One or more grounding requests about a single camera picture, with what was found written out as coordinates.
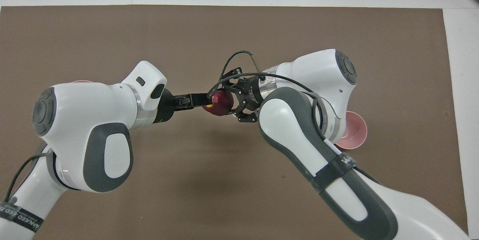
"black strap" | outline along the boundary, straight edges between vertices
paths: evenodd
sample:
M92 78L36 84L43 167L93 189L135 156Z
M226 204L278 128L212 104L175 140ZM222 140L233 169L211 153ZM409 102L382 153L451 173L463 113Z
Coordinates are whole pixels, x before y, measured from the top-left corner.
M323 192L330 184L354 166L356 166L356 161L348 154L341 153L337 155L313 177L318 193Z
M36 233L43 223L39 216L15 204L0 202L0 218L10 220Z

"apple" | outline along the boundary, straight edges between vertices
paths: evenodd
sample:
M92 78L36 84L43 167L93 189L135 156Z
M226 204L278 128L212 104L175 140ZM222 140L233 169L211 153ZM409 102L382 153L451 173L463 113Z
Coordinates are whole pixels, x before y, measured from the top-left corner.
M203 109L214 115L223 116L228 114L231 108L233 108L233 95L231 95L231 92L218 90L211 97L211 102L212 104L204 105Z

